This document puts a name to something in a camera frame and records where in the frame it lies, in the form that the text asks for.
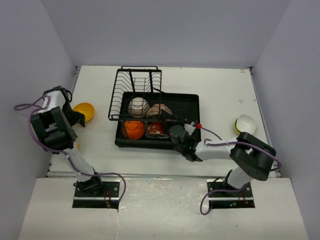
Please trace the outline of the yellow bowl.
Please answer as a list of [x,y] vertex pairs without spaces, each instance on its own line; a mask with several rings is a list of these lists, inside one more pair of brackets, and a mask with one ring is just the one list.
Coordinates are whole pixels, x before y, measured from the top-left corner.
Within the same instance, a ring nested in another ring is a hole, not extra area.
[[88,102],[82,102],[73,107],[73,110],[84,115],[84,122],[89,122],[95,115],[95,108]]

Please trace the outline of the red bowl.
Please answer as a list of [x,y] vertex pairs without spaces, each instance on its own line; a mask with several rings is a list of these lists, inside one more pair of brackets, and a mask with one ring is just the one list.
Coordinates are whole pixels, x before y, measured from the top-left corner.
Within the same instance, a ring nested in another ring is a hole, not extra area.
[[161,122],[151,122],[148,125],[148,137],[152,139],[167,139],[167,135],[164,131],[163,124]]

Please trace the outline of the pink flower bowl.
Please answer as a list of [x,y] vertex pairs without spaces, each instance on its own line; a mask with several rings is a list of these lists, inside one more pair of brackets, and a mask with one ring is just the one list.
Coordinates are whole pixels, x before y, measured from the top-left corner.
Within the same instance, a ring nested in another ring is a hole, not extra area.
[[146,117],[147,118],[159,117],[162,112],[166,112],[167,114],[170,114],[170,115],[173,114],[172,110],[168,106],[166,106],[163,103],[157,103],[149,108],[149,110],[146,113]]

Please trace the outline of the lime green bowl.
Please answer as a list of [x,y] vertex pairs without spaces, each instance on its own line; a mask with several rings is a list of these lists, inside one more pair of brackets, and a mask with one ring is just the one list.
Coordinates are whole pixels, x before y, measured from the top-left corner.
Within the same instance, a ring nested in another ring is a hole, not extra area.
[[249,133],[251,135],[253,135],[256,132],[257,123],[254,118],[246,114],[242,114],[238,118],[242,120],[244,123],[244,132]]
[[235,128],[235,131],[238,134],[240,134],[240,133],[244,132],[245,125],[241,119],[237,118],[234,123],[234,128]]

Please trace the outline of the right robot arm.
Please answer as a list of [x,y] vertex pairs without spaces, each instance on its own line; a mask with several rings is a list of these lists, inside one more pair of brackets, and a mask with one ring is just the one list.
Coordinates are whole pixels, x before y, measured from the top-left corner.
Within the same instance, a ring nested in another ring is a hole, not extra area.
[[227,196],[235,196],[252,180],[266,181],[270,172],[277,171],[281,166],[279,163],[273,168],[278,161],[276,150],[248,132],[241,132],[238,137],[229,140],[197,140],[193,137],[195,131],[207,131],[200,123],[187,124],[185,120],[165,110],[161,110],[160,114],[174,150],[188,161],[221,159],[232,160],[237,164],[237,168],[230,170],[223,181],[222,188]]

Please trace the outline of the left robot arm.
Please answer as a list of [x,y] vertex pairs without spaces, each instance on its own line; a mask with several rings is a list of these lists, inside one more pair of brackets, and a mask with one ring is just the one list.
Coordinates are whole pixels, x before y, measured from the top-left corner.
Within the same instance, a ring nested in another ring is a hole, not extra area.
[[85,126],[85,115],[72,110],[72,94],[62,86],[43,92],[44,102],[32,113],[29,132],[32,138],[47,152],[61,154],[76,176],[75,187],[82,193],[97,197],[103,193],[104,184],[94,168],[87,163],[76,144],[73,126]]

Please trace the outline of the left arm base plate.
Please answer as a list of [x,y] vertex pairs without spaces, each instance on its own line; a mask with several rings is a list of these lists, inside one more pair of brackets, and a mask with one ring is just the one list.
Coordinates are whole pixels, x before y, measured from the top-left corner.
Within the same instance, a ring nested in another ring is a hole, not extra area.
[[119,181],[103,181],[102,190],[96,192],[82,192],[78,189],[74,192],[75,200],[112,200],[118,201],[120,198],[120,182]]

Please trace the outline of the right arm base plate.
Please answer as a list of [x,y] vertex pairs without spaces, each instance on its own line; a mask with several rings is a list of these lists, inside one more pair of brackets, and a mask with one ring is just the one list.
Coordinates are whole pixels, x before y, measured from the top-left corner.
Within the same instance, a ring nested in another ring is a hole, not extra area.
[[210,199],[219,200],[252,200],[253,193],[251,190],[251,185],[248,184],[243,190],[236,191],[235,188],[225,185],[220,179],[217,181],[208,181],[207,190],[209,192],[208,197]]

